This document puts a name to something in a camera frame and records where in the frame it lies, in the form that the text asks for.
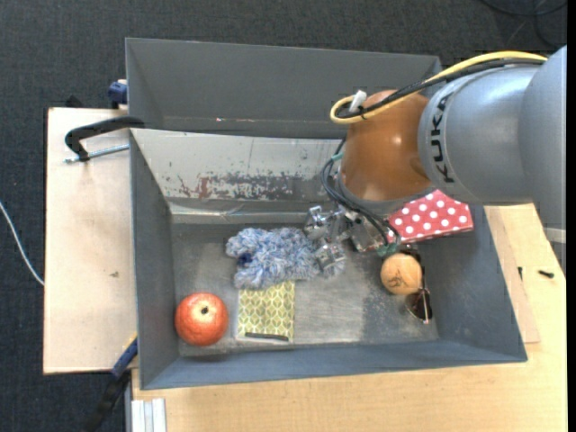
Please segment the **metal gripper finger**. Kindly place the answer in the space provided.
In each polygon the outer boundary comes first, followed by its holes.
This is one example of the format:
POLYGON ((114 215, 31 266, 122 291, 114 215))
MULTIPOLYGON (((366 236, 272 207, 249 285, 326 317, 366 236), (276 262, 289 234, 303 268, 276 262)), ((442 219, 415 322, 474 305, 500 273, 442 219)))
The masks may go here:
POLYGON ((332 241, 336 219, 335 211, 324 211, 320 205, 313 206, 308 210, 303 231, 311 241, 332 241))
POLYGON ((339 243, 321 243, 314 257, 324 275, 340 275, 346 268, 345 250, 339 243))

